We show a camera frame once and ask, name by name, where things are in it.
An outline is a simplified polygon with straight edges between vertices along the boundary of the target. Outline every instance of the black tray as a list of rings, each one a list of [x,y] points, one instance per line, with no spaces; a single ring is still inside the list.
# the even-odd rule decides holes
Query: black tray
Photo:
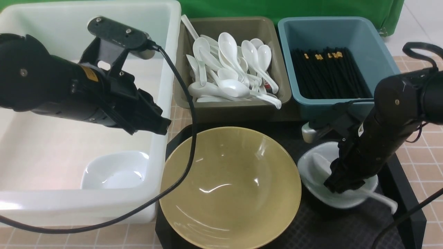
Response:
[[[239,126],[259,131],[280,143],[295,162],[310,148],[320,143],[339,140],[331,132],[315,144],[303,142],[301,126],[305,122],[267,122],[236,124],[199,124],[199,132],[220,126]],[[166,158],[184,140],[191,137],[191,125],[184,128],[167,146]],[[304,186],[300,208],[291,225],[277,239],[263,249],[369,249],[374,238],[394,218],[417,205],[417,199],[396,156],[378,174],[376,192],[398,202],[397,213],[372,199],[350,210],[331,208],[317,200]],[[422,248],[426,218],[422,211],[415,213],[397,229],[391,230],[378,249]],[[159,205],[155,231],[164,249],[198,249],[181,238],[165,219]]]

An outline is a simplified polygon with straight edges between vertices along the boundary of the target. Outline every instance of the white plastic bin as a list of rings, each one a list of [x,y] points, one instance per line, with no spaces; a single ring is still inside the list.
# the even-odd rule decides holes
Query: white plastic bin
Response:
[[[93,40],[87,23],[105,16],[147,32],[175,62],[180,4],[173,0],[77,1],[10,6],[0,13],[0,33],[32,35],[54,55],[78,61]],[[160,54],[128,57],[123,70],[170,117],[174,75]],[[0,109],[0,214],[35,226],[91,225],[129,212],[156,196],[167,136]],[[145,180],[127,189],[80,190],[93,159],[138,150],[149,155]],[[155,206],[128,222],[149,222]]]

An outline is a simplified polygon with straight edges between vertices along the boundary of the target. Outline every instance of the chopsticks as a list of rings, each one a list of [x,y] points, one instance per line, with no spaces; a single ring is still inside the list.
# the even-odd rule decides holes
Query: chopsticks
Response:
[[[372,98],[347,48],[291,52],[300,94],[309,99]]]

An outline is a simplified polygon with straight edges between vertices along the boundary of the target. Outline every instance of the bowl rim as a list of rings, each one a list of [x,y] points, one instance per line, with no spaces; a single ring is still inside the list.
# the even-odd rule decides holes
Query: bowl rim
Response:
[[[290,219],[288,219],[287,224],[285,223],[284,226],[282,226],[282,227],[278,230],[278,232],[276,232],[275,234],[273,234],[272,237],[270,237],[270,238],[267,240],[267,242],[260,243],[260,244],[257,244],[257,245],[251,245],[251,246],[248,246],[248,247],[246,247],[246,248],[243,248],[243,249],[257,249],[257,248],[260,248],[260,247],[262,247],[262,246],[264,246],[264,245],[267,245],[267,244],[269,244],[270,242],[272,242],[273,240],[275,240],[277,237],[279,237],[279,236],[280,236],[280,235],[281,235],[281,234],[282,234],[282,233],[283,233],[283,232],[284,232],[284,231],[285,231],[285,230],[286,230],[286,229],[292,224],[292,221],[294,220],[294,218],[295,218],[295,216],[297,215],[298,210],[299,210],[299,208],[300,208],[301,197],[302,197],[302,181],[301,181],[300,173],[299,173],[299,171],[298,171],[298,167],[297,167],[297,164],[295,163],[294,159],[291,157],[291,155],[286,151],[286,149],[285,149],[281,144],[279,144],[277,141],[275,141],[275,140],[272,139],[271,137],[269,137],[269,136],[267,136],[267,135],[265,135],[265,134],[263,134],[263,133],[261,133],[261,132],[258,132],[258,131],[256,131],[256,130],[252,130],[252,129],[248,129],[248,128],[243,128],[243,127],[237,127],[237,126],[222,126],[222,127],[215,127],[215,128],[211,128],[211,129],[208,129],[208,130],[204,130],[204,131],[198,132],[197,135],[199,135],[199,134],[204,134],[204,133],[208,133],[208,132],[213,132],[213,131],[216,131],[216,130],[224,130],[224,129],[226,129],[226,130],[228,130],[228,129],[237,129],[237,130],[244,130],[244,131],[248,131],[248,132],[258,133],[258,134],[260,134],[262,137],[264,137],[264,138],[270,140],[271,142],[275,143],[276,145],[278,145],[279,148],[285,153],[285,155],[286,155],[286,156],[291,160],[291,162],[294,164],[294,170],[295,170],[295,172],[296,172],[296,178],[294,179],[293,183],[296,185],[296,187],[297,187],[298,189],[300,189],[300,191],[299,191],[299,194],[297,194],[297,196],[294,196],[294,198],[296,198],[296,204],[295,204],[295,208],[293,209],[293,210],[294,210],[294,211],[293,211],[293,215],[291,214]],[[168,163],[168,161],[170,160],[170,158],[172,157],[172,155],[178,150],[178,148],[179,148],[182,144],[184,144],[185,142],[187,142],[187,141],[189,141],[189,140],[191,140],[191,139],[192,139],[192,137],[187,138],[186,140],[184,140],[182,143],[180,143],[180,144],[179,144],[179,145],[178,145],[178,146],[177,146],[177,147],[171,152],[171,154],[168,156],[168,158],[167,158],[167,160],[166,160],[166,162],[165,162],[165,166],[167,165],[167,163]],[[162,186],[160,187],[160,189],[163,189],[163,182],[164,182],[164,181],[163,181],[163,176],[162,176]],[[200,244],[200,243],[198,243],[198,242],[196,242],[196,241],[193,241],[193,240],[189,239],[187,236],[184,236],[184,234],[182,234],[180,231],[176,230],[175,227],[172,226],[171,223],[169,222],[169,219],[168,219],[168,211],[166,211],[165,209],[163,209],[163,207],[164,207],[164,205],[163,205],[163,198],[161,198],[161,199],[159,200],[159,204],[160,204],[160,207],[162,208],[163,215],[164,215],[166,221],[170,224],[170,226],[172,227],[172,229],[173,229],[178,235],[180,235],[180,237],[182,237],[183,239],[185,239],[187,242],[189,242],[189,243],[191,243],[191,244],[193,244],[193,245],[195,245],[195,246],[198,246],[198,247],[200,247],[200,248],[202,248],[202,249],[213,249],[213,248],[207,247],[207,246],[205,246],[205,245],[202,245],[202,244]]]

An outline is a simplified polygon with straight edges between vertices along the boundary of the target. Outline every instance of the black mesh mat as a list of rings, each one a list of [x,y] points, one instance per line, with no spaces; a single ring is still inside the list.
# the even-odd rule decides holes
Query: black mesh mat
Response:
[[[334,140],[306,144],[301,139],[300,130],[294,127],[278,132],[259,131],[280,143],[295,162],[313,146]],[[190,133],[188,136],[182,136],[178,144],[189,136]],[[173,149],[168,148],[167,156]],[[382,194],[380,186],[376,192]],[[301,204],[291,225],[277,239],[262,248],[370,249],[374,238],[392,221],[390,208],[373,199],[368,199],[350,210],[338,210],[323,204],[303,186]],[[158,213],[156,232],[164,249],[198,248],[175,233],[161,210]],[[404,249],[398,230],[391,230],[382,239],[377,249]]]

